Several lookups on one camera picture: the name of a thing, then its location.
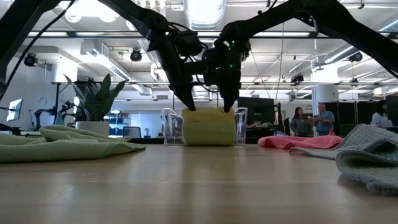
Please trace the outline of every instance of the ceiling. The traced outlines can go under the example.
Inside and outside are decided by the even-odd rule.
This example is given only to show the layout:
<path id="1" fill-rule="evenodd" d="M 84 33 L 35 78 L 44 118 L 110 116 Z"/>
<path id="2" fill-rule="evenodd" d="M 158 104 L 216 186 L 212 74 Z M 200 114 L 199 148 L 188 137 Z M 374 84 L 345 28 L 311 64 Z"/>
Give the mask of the ceiling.
<path id="1" fill-rule="evenodd" d="M 359 0 L 342 0 L 343 4 L 349 8 L 350 13 L 356 20 L 369 26 L 372 29 L 380 29 L 380 24 L 386 21 L 398 20 L 398 2 L 394 0 L 364 0 L 366 6 L 364 9 L 356 8 L 359 6 Z M 166 0 L 165 16 L 169 21 L 186 24 L 183 1 L 182 0 Z M 227 0 L 223 25 L 236 20 L 249 19 L 257 15 L 258 10 L 265 11 L 267 1 L 245 1 L 245 0 Z M 0 0 L 0 17 L 6 12 L 9 5 L 8 0 Z M 40 21 L 36 24 L 34 30 L 40 30 L 48 24 L 62 8 L 57 7 L 52 11 L 46 12 Z M 103 22 L 98 17 L 83 17 L 77 23 L 68 22 L 65 18 L 56 22 L 49 30 L 74 30 L 74 31 L 104 31 L 117 30 L 127 31 L 126 20 L 118 17 L 114 22 Z M 314 31 L 315 29 L 307 26 L 298 20 L 290 20 L 285 24 L 277 25 L 269 30 L 272 31 Z M 80 54 L 80 46 L 83 39 L 39 39 L 35 45 L 54 45 L 65 50 L 75 56 L 81 63 L 92 68 L 91 72 L 82 71 L 79 76 L 102 77 L 109 73 L 109 70 L 101 64 L 88 62 L 84 55 Z M 151 62 L 147 58 L 145 49 L 142 49 L 143 59 L 141 62 L 132 62 L 129 58 L 134 48 L 140 48 L 138 39 L 95 39 L 96 44 L 104 43 L 109 48 L 109 56 L 120 65 L 125 71 L 129 72 L 137 81 L 154 81 L 150 76 Z M 335 39 L 252 39 L 252 52 L 245 61 L 242 68 L 242 82 L 261 81 L 259 76 L 269 82 L 277 82 L 279 78 L 284 78 L 288 82 L 295 73 L 299 72 L 304 75 L 305 81 L 311 80 L 311 60 L 328 54 L 346 43 L 342 40 Z M 350 80 L 352 77 L 360 74 L 380 69 L 380 65 L 364 55 L 362 62 L 338 62 L 338 76 L 340 80 Z M 378 73 L 375 76 L 368 76 L 363 81 L 376 82 L 393 78 L 388 73 Z"/>

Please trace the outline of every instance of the potted plant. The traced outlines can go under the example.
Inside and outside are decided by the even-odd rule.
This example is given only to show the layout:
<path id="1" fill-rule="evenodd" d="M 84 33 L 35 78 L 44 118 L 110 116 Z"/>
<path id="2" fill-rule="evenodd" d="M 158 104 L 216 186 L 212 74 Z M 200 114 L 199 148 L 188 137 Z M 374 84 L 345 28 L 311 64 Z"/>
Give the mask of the potted plant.
<path id="1" fill-rule="evenodd" d="M 111 75 L 107 74 L 100 87 L 90 82 L 89 85 L 85 85 L 83 93 L 67 76 L 66 78 L 80 100 L 75 116 L 76 128 L 108 136 L 109 123 L 103 121 L 104 116 L 111 110 L 114 99 L 124 88 L 126 81 L 118 83 L 113 90 L 110 90 Z"/>

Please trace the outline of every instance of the camera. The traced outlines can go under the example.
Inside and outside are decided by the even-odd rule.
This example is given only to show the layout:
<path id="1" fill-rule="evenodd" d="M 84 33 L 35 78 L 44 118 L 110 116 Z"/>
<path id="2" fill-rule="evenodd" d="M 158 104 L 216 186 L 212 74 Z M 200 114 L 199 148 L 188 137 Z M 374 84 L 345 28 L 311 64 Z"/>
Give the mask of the camera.
<path id="1" fill-rule="evenodd" d="M 28 53 L 25 60 L 24 64 L 30 68 L 34 68 L 39 64 L 39 60 L 36 57 L 35 53 Z"/>
<path id="2" fill-rule="evenodd" d="M 130 59 L 133 62 L 139 62 L 142 59 L 142 55 L 141 55 L 141 49 L 133 49 L 132 53 L 130 55 Z"/>

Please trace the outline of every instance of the wooden table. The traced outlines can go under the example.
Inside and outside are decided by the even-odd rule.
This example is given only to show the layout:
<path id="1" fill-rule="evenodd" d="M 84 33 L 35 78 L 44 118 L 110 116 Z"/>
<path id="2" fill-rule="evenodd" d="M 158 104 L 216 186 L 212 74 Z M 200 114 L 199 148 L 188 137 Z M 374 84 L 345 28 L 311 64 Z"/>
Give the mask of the wooden table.
<path id="1" fill-rule="evenodd" d="M 334 161 L 255 145 L 0 165 L 1 224 L 397 222 L 397 197 L 340 176 Z"/>

